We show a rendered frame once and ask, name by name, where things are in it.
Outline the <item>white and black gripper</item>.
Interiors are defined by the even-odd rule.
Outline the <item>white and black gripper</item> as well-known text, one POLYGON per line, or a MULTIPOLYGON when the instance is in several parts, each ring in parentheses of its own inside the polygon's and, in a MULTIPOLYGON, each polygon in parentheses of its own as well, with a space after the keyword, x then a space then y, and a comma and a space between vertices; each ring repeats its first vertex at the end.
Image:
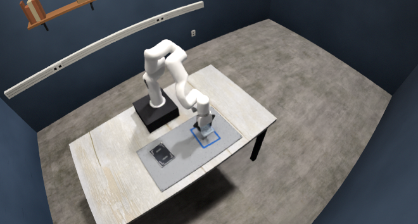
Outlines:
POLYGON ((199 132, 201 132, 200 127, 204 127, 207 124, 212 125, 212 120, 215 118, 215 115, 210 114, 207 117, 200 117, 196 116, 196 123, 193 125, 194 128, 197 128, 199 132))

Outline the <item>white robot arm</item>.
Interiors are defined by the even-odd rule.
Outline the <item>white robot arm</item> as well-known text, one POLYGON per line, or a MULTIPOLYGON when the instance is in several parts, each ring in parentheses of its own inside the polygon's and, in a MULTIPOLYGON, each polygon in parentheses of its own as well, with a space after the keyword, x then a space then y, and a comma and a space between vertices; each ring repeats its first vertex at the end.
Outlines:
POLYGON ((162 97, 159 83, 156 81, 165 73, 166 65, 175 80, 175 93, 182 107, 191 109, 193 113, 197 111, 196 116, 207 117, 210 114, 210 103, 207 96, 196 89, 191 90, 186 97, 184 95, 188 74, 182 63, 187 60, 187 54, 179 46, 169 40, 163 40, 155 47, 145 50, 144 57, 146 73, 142 79, 148 89, 152 101, 150 101, 150 105, 153 108, 160 108, 165 104, 165 98, 162 97), (171 55, 165 59, 163 56, 168 53, 171 55), (196 103, 197 106, 194 106, 196 103))

